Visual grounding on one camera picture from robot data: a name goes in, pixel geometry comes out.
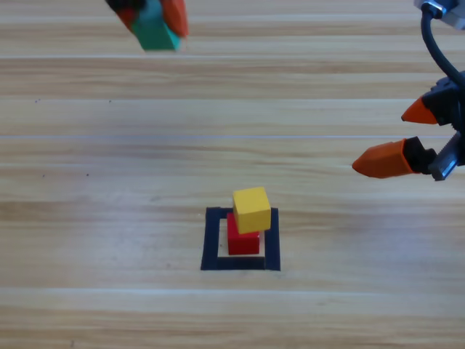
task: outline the wooden block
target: wooden block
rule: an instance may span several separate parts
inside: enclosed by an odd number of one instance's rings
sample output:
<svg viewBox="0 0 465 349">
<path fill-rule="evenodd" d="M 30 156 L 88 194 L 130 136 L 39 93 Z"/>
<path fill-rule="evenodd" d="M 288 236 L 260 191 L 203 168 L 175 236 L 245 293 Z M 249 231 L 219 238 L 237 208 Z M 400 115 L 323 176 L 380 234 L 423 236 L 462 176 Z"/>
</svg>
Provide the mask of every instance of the wooden block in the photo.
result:
<svg viewBox="0 0 465 349">
<path fill-rule="evenodd" d="M 233 213 L 227 214 L 227 250 L 229 255 L 259 254 L 260 235 L 253 232 L 239 235 L 238 226 Z"/>
<path fill-rule="evenodd" d="M 178 36 L 189 35 L 187 11 L 184 0 L 161 0 L 163 18 L 168 27 Z"/>
<path fill-rule="evenodd" d="M 233 201 L 239 234 L 271 228 L 271 207 L 263 187 L 235 191 Z"/>
<path fill-rule="evenodd" d="M 165 23 L 160 0 L 149 0 L 132 25 L 132 32 L 145 51 L 178 50 L 181 38 Z"/>
</svg>

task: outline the black cable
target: black cable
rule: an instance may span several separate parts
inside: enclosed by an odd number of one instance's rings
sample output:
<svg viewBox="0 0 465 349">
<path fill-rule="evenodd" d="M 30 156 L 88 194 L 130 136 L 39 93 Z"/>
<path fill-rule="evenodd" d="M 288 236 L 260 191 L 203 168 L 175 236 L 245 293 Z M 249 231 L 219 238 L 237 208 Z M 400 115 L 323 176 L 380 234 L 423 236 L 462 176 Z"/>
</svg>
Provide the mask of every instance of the black cable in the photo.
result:
<svg viewBox="0 0 465 349">
<path fill-rule="evenodd" d="M 448 61 L 434 40 L 431 29 L 431 22 L 435 16 L 434 11 L 435 9 L 431 7 L 424 7 L 422 9 L 421 35 L 423 36 L 423 41 L 426 44 L 426 48 L 428 49 L 432 59 L 436 62 L 439 68 L 450 80 L 456 83 L 462 92 L 465 92 L 465 78 Z"/>
</svg>

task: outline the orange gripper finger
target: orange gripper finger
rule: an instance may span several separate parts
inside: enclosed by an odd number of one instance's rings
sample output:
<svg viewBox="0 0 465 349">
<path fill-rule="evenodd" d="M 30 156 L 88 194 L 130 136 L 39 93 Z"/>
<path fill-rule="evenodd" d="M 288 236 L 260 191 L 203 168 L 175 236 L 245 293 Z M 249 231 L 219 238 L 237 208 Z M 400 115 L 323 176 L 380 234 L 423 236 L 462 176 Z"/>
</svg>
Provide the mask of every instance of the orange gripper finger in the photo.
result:
<svg viewBox="0 0 465 349">
<path fill-rule="evenodd" d="M 403 121 L 416 122 L 417 124 L 437 124 L 434 114 L 423 103 L 423 99 L 417 99 L 402 115 Z"/>
<path fill-rule="evenodd" d="M 189 35 L 184 0 L 161 0 L 161 6 L 163 7 L 163 19 L 168 28 L 182 38 Z"/>
<path fill-rule="evenodd" d="M 389 178 L 409 175 L 412 171 L 403 155 L 405 139 L 369 148 L 352 168 L 367 177 Z"/>
</svg>

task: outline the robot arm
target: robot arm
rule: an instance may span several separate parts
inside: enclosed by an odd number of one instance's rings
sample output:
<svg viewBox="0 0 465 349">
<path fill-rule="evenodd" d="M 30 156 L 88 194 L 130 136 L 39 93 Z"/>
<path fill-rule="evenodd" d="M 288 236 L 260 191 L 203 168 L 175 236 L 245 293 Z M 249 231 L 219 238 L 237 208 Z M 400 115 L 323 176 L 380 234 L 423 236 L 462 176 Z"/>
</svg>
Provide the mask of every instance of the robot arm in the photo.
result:
<svg viewBox="0 0 465 349">
<path fill-rule="evenodd" d="M 431 32 L 431 21 L 438 19 L 458 30 L 465 30 L 465 0 L 415 0 L 421 9 L 421 32 L 432 58 L 447 75 L 421 96 L 402 116 L 403 121 L 420 124 L 450 124 L 456 131 L 438 153 L 426 150 L 417 137 L 369 148 L 352 168 L 375 178 L 409 174 L 431 175 L 445 180 L 455 167 L 465 164 L 465 72 L 459 73 L 444 57 Z"/>
</svg>

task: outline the green block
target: green block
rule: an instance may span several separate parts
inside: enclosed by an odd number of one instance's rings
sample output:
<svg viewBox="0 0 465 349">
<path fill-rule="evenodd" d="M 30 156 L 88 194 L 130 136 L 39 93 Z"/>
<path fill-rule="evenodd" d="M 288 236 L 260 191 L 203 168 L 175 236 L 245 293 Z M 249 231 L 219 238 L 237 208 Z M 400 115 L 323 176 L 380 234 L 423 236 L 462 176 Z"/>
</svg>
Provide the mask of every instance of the green block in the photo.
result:
<svg viewBox="0 0 465 349">
<path fill-rule="evenodd" d="M 164 22 L 159 0 L 147 2 L 147 8 L 139 14 L 132 31 L 145 51 L 178 50 L 181 38 Z"/>
</svg>

